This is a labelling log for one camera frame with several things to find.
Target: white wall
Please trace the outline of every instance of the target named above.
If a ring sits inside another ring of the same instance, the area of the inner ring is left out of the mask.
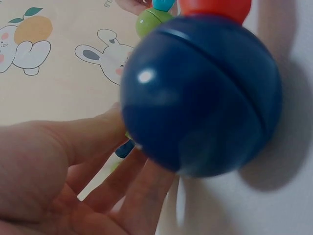
[[[269,47],[282,74],[276,136],[238,172],[176,184],[160,235],[313,234],[313,1],[254,0],[245,26]]]

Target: blue ball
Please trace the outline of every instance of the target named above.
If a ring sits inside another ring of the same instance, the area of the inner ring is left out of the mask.
[[[264,148],[282,91],[274,59],[247,29],[220,16],[180,16],[135,48],[120,101],[148,158],[179,175],[209,177]]]
[[[175,0],[152,0],[153,8],[159,11],[169,11],[175,3]]]

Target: play mat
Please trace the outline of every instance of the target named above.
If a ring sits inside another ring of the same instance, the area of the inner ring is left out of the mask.
[[[113,0],[0,1],[0,124],[105,112],[118,100],[123,66],[139,41],[135,21]]]

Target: light blue toy piece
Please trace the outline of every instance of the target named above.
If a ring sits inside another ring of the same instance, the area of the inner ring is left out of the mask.
[[[152,6],[159,11],[169,11],[175,3],[175,0],[152,0]]]

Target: green leaf illustration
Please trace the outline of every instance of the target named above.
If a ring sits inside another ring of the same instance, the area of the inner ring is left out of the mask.
[[[22,18],[15,18],[15,19],[13,19],[13,20],[11,20],[11,21],[9,21],[9,23],[19,23],[19,22],[22,22],[23,21],[23,19]]]
[[[29,8],[26,12],[25,12],[25,16],[33,16],[36,15],[38,12],[40,12],[42,10],[42,8],[38,8],[38,7],[32,7]]]

